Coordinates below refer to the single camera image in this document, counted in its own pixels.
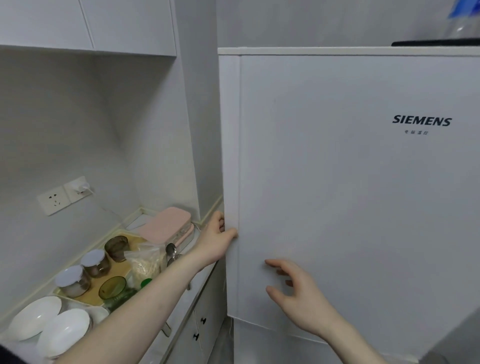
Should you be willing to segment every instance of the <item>cabinet door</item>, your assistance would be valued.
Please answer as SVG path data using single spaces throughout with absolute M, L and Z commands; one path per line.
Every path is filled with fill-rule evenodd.
M 175 56 L 169 0 L 80 0 L 95 50 Z
M 200 333 L 195 312 L 192 312 L 167 359 L 167 364 L 202 364 L 203 362 Z
M 216 265 L 195 306 L 205 363 L 210 357 L 223 320 L 227 316 L 225 276 L 225 260 L 222 259 Z
M 78 0 L 0 0 L 0 44 L 93 49 Z

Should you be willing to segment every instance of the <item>wooden tray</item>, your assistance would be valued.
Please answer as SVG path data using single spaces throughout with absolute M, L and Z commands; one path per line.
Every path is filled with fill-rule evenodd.
M 127 237 L 128 244 L 131 250 L 136 250 L 138 244 L 146 242 L 144 238 L 139 235 L 133 234 L 131 231 L 117 230 L 112 235 L 110 235 L 104 242 L 102 242 L 102 245 L 99 249 L 103 249 L 105 243 L 108 240 L 118 235 L 123 235 Z M 92 278 L 92 285 L 90 286 L 89 290 L 79 297 L 70 298 L 71 300 L 75 300 L 92 306 L 102 306 L 103 300 L 98 296 L 98 290 L 100 289 L 100 286 L 112 277 L 122 276 L 127 278 L 127 275 L 132 269 L 130 263 L 127 260 L 124 260 L 121 263 L 116 263 L 108 256 L 108 254 L 107 257 L 110 261 L 110 264 L 112 265 L 110 272 L 108 272 L 106 276 L 100 278 Z M 61 297 L 66 297 L 65 294 L 58 287 L 53 291 L 53 293 Z

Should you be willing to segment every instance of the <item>white refrigerator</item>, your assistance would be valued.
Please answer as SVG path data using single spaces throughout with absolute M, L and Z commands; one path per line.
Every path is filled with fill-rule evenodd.
M 309 271 L 392 363 L 480 306 L 478 48 L 219 49 L 235 363 L 339 363 L 265 292 Z

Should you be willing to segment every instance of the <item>pink lid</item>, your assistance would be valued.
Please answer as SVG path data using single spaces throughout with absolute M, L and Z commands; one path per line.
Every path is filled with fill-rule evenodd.
M 183 226 L 189 224 L 191 218 L 189 212 L 177 207 L 169 207 L 139 228 L 138 233 L 149 242 L 164 244 Z

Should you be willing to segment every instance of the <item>wall outlet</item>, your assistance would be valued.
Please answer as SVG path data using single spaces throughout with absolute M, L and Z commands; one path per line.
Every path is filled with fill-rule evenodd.
M 67 207 L 71 204 L 68 199 L 67 193 L 62 186 L 55 187 L 54 189 L 40 194 L 37 197 L 40 206 L 42 206 L 43 211 L 48 215 L 52 215 L 57 211 L 62 210 L 64 207 Z
M 82 198 L 92 194 L 88 190 L 78 192 L 79 187 L 85 183 L 87 183 L 87 180 L 84 176 L 82 176 L 77 178 L 76 180 L 70 181 L 63 185 L 63 188 L 65 189 L 65 192 L 67 193 L 67 196 L 70 202 L 72 203 L 77 202 L 78 200 L 81 200 Z

